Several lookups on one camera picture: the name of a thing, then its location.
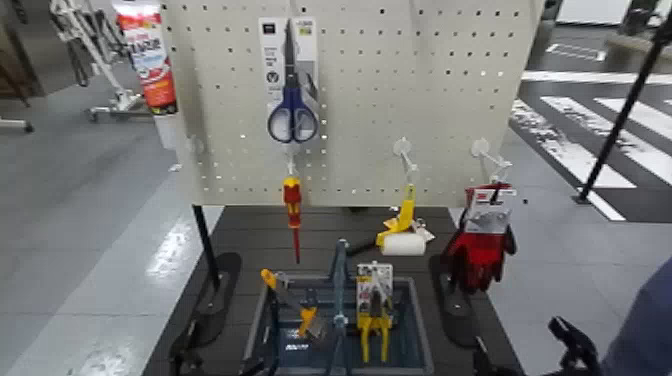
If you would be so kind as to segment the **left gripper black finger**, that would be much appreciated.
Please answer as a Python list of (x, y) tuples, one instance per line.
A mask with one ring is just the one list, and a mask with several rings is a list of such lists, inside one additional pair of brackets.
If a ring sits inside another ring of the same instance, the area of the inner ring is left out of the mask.
[(175, 339), (169, 351), (170, 376), (205, 376), (203, 359), (198, 353), (203, 336), (199, 318), (191, 319)]
[(280, 365), (279, 308), (276, 293), (263, 287), (244, 348), (241, 375), (273, 376), (277, 373)]

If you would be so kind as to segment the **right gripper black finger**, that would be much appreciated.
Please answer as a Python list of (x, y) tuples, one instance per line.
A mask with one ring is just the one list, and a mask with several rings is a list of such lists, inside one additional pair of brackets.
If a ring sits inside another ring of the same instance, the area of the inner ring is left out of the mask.
[(548, 329), (566, 347), (555, 375), (601, 374), (597, 348), (587, 334), (561, 316), (553, 316)]
[(480, 336), (475, 336), (476, 347), (473, 351), (473, 373), (475, 376), (504, 376), (507, 370), (492, 363), (487, 347)]

